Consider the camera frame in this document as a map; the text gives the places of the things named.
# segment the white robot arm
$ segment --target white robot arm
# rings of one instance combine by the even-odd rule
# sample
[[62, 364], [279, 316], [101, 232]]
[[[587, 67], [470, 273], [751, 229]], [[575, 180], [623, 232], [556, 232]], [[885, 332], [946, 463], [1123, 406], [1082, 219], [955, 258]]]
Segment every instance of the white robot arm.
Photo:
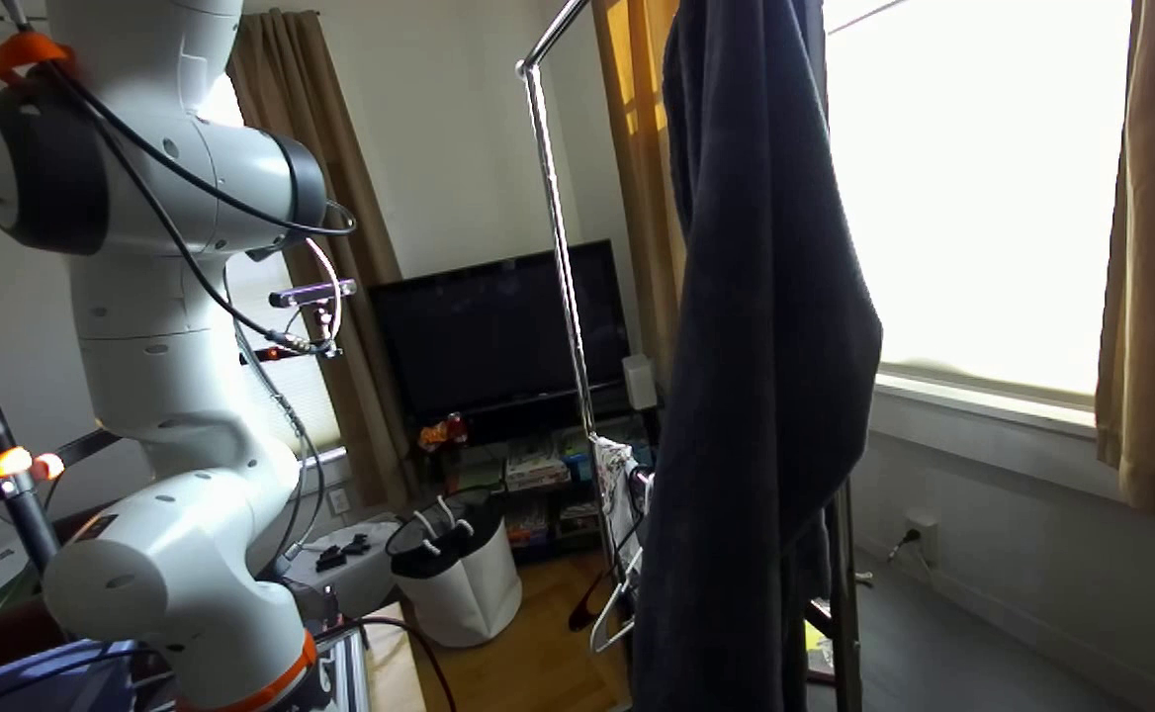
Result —
[[[159, 648], [188, 708], [273, 708], [316, 646], [294, 593], [254, 581], [244, 550], [300, 465], [250, 406], [234, 316], [211, 290], [227, 258], [316, 227], [325, 179], [297, 142], [194, 116], [242, 0], [48, 0], [48, 16], [77, 83], [40, 67], [0, 91], [0, 229], [68, 258], [94, 412], [159, 484], [90, 518], [48, 567], [44, 598], [70, 634]], [[288, 227], [192, 184], [101, 132], [101, 116]]]

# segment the flat screen tv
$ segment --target flat screen tv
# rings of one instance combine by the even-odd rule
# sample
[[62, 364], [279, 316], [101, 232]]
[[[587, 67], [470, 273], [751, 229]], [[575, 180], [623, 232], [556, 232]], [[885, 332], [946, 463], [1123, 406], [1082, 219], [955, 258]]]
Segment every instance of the flat screen tv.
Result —
[[[571, 250], [596, 416], [624, 412], [628, 350], [608, 241]], [[578, 423], [556, 253], [371, 290], [413, 428], [458, 412], [470, 440]]]

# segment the floor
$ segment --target floor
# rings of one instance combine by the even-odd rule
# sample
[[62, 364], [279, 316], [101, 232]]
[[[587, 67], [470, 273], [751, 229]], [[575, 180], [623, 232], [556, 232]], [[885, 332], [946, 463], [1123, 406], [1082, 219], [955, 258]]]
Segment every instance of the floor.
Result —
[[[520, 622], [494, 646], [441, 654], [458, 712], [628, 708], [623, 648], [595, 658], [587, 638], [565, 629], [596, 567], [596, 554], [527, 567], [527, 605]], [[890, 571], [880, 571], [880, 584], [864, 590], [860, 625], [865, 712], [1123, 712], [1123, 704], [1067, 675], [1041, 654]], [[428, 662], [420, 662], [420, 675], [428, 708], [446, 712]], [[810, 687], [810, 712], [830, 708], [834, 695]]]

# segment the hanging coat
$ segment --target hanging coat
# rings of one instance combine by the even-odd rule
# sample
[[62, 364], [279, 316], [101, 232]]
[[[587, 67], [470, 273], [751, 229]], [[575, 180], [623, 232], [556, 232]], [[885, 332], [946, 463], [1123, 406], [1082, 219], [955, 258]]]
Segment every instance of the hanging coat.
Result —
[[830, 171], [821, 34], [821, 0], [686, 0], [668, 38], [690, 273], [636, 712], [805, 708], [792, 550], [864, 453], [883, 339]]

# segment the window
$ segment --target window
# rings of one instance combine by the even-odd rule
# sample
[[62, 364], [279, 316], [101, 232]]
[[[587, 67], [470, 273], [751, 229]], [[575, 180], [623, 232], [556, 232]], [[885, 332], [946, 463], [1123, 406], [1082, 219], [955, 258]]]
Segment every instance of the window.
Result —
[[827, 4], [885, 369], [1095, 393], [1132, 0]]

